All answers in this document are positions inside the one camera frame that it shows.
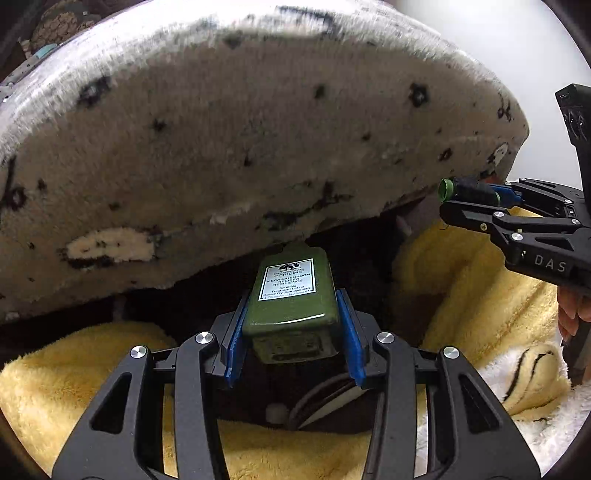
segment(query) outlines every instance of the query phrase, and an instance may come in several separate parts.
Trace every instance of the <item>white wall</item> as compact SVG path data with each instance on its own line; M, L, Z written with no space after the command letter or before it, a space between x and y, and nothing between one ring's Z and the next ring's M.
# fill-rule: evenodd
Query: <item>white wall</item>
M530 124L510 180L581 187L579 164L554 92L591 86L591 69L541 0L388 0L481 61L509 87Z

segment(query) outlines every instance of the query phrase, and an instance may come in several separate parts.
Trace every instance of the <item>finger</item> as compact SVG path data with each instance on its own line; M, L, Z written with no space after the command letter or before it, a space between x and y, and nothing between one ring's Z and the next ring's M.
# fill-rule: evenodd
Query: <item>finger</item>
M577 334L579 329L579 320L569 317L562 307L558 307L558 324L573 336Z
M577 312L581 320L591 322L591 298L583 297L579 303Z
M566 315L571 319L574 319L575 315L577 315L579 297L580 295L569 288L558 287L558 293L556 294L558 305L563 308Z
M560 332L560 336L562 337L562 340L564 340L565 342L568 342L570 340L570 333L566 331L566 328L564 328L561 324L558 324L558 331Z

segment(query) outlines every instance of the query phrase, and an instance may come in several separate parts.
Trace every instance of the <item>yellow fuzzy blanket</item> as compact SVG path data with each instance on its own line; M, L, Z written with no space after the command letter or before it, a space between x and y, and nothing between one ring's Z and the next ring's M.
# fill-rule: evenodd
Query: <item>yellow fuzzy blanket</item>
M555 409L570 384L554 340L554 286L505 270L488 236L443 224L423 232L398 258L395 311L412 322L417 306L423 311L426 304L433 306L424 348L460 348L476 368L484 369L515 420L540 419ZM47 473L94 393L137 344L155 350L172 341L154 325L107 323L17 359L1 372L0 408ZM504 398L510 383L515 385ZM164 457L165 471L175 475L170 400ZM219 427L230 476L241 480L357 480L369 445L369 433L285 432L227 421Z

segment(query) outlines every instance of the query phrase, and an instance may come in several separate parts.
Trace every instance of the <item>fuzzy white fabric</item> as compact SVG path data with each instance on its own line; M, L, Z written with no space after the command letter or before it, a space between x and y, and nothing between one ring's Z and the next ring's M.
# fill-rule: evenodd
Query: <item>fuzzy white fabric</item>
M139 4L0 103L0 321L503 179L527 135L492 72L382 2Z
M524 349L514 348L495 358L479 370L480 375L499 401L511 384L513 373ZM566 376L566 364L560 357L560 375ZM560 406L546 419L534 421L517 420L515 424L530 447L545 475L564 454L591 412L591 382L573 388L562 399ZM427 472L428 425L423 416L417 428L417 454L415 476Z

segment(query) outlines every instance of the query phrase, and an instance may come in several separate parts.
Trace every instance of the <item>bottle label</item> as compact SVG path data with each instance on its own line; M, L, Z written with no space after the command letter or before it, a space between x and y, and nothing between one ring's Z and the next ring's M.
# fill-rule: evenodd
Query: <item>bottle label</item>
M297 297L316 292L314 259L267 267L262 279L259 301Z

